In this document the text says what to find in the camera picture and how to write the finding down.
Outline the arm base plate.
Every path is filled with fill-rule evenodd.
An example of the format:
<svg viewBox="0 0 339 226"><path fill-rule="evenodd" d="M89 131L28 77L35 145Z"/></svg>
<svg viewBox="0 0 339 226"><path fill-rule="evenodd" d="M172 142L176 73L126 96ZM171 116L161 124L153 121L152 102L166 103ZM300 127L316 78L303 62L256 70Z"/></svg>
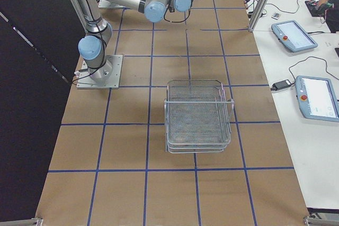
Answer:
<svg viewBox="0 0 339 226"><path fill-rule="evenodd" d="M119 88L123 55L106 55L106 63L99 70L88 69L83 61L78 71L76 87L78 89L108 89Z"/></svg>
<svg viewBox="0 0 339 226"><path fill-rule="evenodd" d="M111 3L106 0L99 0L99 8L100 9L123 9L124 6L116 3Z"/></svg>

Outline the person forearm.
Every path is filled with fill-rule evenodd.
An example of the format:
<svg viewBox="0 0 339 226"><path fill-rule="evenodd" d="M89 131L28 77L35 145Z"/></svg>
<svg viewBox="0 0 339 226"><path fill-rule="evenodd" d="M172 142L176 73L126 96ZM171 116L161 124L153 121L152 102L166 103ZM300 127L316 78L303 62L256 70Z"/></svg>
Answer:
<svg viewBox="0 0 339 226"><path fill-rule="evenodd" d="M329 0L319 0L318 5L326 4ZM338 0L334 3L334 8L326 11L326 24L332 33L338 32Z"/></svg>

